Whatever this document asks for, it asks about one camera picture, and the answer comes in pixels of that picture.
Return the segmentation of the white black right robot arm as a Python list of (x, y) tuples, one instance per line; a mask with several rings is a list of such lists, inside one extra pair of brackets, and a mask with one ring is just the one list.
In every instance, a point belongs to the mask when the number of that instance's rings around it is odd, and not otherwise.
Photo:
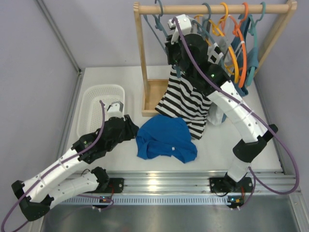
[(187, 34), (184, 38), (183, 43), (180, 36), (167, 37), (168, 63), (176, 68), (177, 78), (184, 78), (198, 93), (216, 104), (239, 131), (241, 140), (233, 148), (235, 158), (224, 176), (226, 188), (238, 191), (251, 162), (264, 150), (278, 128), (274, 124), (265, 124), (255, 115), (222, 66), (209, 62), (208, 55), (202, 54), (208, 44), (200, 35)]

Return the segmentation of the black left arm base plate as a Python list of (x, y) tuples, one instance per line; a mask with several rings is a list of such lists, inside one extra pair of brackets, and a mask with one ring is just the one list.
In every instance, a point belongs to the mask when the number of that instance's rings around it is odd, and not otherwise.
[(123, 178), (110, 178), (109, 183), (105, 189), (105, 193), (118, 194), (122, 193), (124, 189), (124, 179)]

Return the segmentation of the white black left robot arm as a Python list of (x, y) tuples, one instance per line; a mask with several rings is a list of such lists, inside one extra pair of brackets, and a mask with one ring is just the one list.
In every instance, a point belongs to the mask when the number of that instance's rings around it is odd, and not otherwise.
[(47, 169), (27, 180), (17, 180), (12, 189), (28, 221), (46, 215), (59, 203), (82, 193), (103, 193), (110, 184), (106, 170), (96, 167), (76, 179), (67, 178), (112, 151), (123, 141), (136, 138), (139, 127), (129, 115), (111, 117), (104, 127), (85, 134)]

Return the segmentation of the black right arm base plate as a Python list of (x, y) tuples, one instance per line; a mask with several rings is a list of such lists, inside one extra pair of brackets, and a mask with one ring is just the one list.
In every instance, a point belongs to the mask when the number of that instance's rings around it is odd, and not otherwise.
[(249, 193), (253, 190), (253, 181), (250, 177), (244, 177), (236, 182), (229, 176), (211, 177), (209, 179), (211, 193), (224, 195), (226, 193)]

